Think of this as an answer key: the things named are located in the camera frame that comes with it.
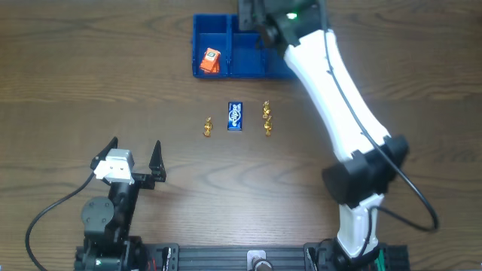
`wire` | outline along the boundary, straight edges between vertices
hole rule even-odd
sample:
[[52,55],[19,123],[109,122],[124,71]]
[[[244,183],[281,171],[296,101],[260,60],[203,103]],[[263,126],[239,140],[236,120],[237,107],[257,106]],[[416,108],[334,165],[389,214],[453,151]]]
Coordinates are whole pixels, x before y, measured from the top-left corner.
[[78,194],[79,192],[81,192],[89,183],[90,181],[92,180],[94,176],[94,173],[90,173],[90,176],[89,178],[87,178],[87,180],[84,182],[84,184],[82,184],[79,188],[77,188],[77,190],[75,190],[74,192],[70,193],[69,195],[67,196],[64,196],[62,199],[59,199],[57,200],[55,203],[53,203],[52,205],[48,206],[47,208],[44,209],[44,211],[38,213],[38,215],[33,219],[32,223],[30,223],[29,225],[29,228],[27,229],[27,232],[25,234],[25,247],[27,249],[27,253],[29,254],[29,257],[30,257],[30,260],[32,260],[32,262],[41,270],[41,271],[47,271],[45,269],[45,267],[43,267],[37,260],[37,258],[35,258],[35,255],[33,254],[32,252],[32,249],[30,248],[30,233],[32,233],[32,229],[33,227],[35,226],[35,224],[38,222],[38,220],[44,216],[45,214],[47,214],[47,212],[49,212],[51,209],[54,209],[55,207],[57,207],[58,205],[60,205],[61,203],[65,202],[66,200],[70,199],[71,197],[75,196],[76,194]]
[[340,83],[338,82],[338,79],[337,79],[336,75],[334,74],[333,66],[331,66],[330,54],[328,52],[328,41],[327,41],[327,35],[326,35],[326,33],[328,32],[328,12],[327,12],[327,8],[326,8],[326,0],[319,0],[319,7],[320,7],[320,16],[321,16],[320,20],[322,21],[322,30],[324,32],[325,53],[326,53],[326,59],[328,61],[328,68],[330,69],[330,73],[331,73],[331,76],[333,78],[333,81],[337,85],[338,91],[340,92],[340,95],[342,96],[343,101],[345,102],[345,104],[348,107],[350,113],[352,114],[353,118],[355,119],[355,122],[360,127],[360,130],[363,133],[363,135],[374,146],[375,150],[377,150],[380,153],[382,158],[390,165],[390,167],[392,167],[392,169],[395,170],[395,172],[405,181],[406,184],[408,184],[408,186],[413,190],[413,192],[419,197],[420,201],[422,201],[423,205],[426,207],[427,211],[429,212],[429,214],[430,214],[430,216],[432,217],[432,220],[433,220],[433,227],[430,227],[430,228],[423,227],[423,226],[415,224],[414,222],[409,221],[408,219],[403,218],[402,216],[397,215],[396,213],[394,213],[394,212],[392,212],[392,211],[390,211],[386,208],[383,208],[381,206],[370,207],[368,209],[368,234],[365,238],[365,242],[363,244],[363,247],[361,248],[361,252],[358,255],[358,257],[361,257],[361,256],[363,256],[363,254],[365,252],[365,249],[367,248],[368,243],[370,242],[370,234],[371,234],[371,228],[372,228],[371,214],[372,214],[372,211],[374,209],[378,209],[379,211],[382,211],[382,212],[392,216],[393,218],[405,223],[406,225],[409,225],[413,228],[416,228],[416,229],[421,230],[421,231],[426,231],[426,232],[435,232],[435,231],[438,230],[438,227],[439,227],[438,216],[437,216],[437,212],[434,210],[434,208],[432,207],[430,202],[423,196],[422,192],[420,192],[420,190],[405,175],[405,173],[403,171],[401,171],[401,169],[398,168],[398,166],[395,163],[393,163],[392,159],[390,159],[390,157],[388,155],[386,155],[385,152],[383,152],[381,147],[370,136],[368,131],[363,126],[362,122],[357,117],[357,115],[355,113],[355,110],[353,109],[353,107],[349,103],[349,100],[345,96],[345,93],[341,89]]

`green light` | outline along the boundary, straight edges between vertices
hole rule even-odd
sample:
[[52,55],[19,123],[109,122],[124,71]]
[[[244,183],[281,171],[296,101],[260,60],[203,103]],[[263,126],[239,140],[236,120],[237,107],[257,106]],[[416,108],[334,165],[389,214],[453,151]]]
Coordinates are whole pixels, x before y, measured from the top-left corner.
[[294,20],[294,19],[296,19],[296,17],[298,17],[298,15],[295,14],[295,13],[289,13],[289,14],[286,14],[286,16],[290,20]]

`blue tray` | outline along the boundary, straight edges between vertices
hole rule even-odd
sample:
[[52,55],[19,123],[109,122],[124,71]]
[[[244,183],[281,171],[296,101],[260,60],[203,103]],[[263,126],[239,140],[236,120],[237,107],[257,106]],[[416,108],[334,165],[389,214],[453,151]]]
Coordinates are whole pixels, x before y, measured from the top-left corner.
[[[238,16],[195,14],[193,76],[196,78],[296,78],[276,49],[257,49],[257,32],[241,32]],[[205,74],[199,66],[207,48],[221,52],[221,72]]]

